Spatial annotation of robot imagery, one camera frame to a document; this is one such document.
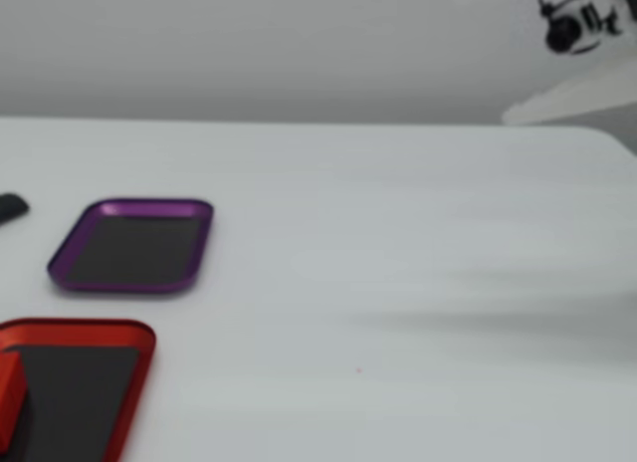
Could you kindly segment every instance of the white tabletop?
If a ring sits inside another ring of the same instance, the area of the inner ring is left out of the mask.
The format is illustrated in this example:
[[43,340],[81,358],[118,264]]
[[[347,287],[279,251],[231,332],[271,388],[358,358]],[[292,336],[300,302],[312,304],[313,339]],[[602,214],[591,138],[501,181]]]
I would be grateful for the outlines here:
[[[129,462],[634,462],[637,161],[583,129],[0,119],[0,320],[158,335]],[[45,266],[110,196],[217,209],[176,298]]]

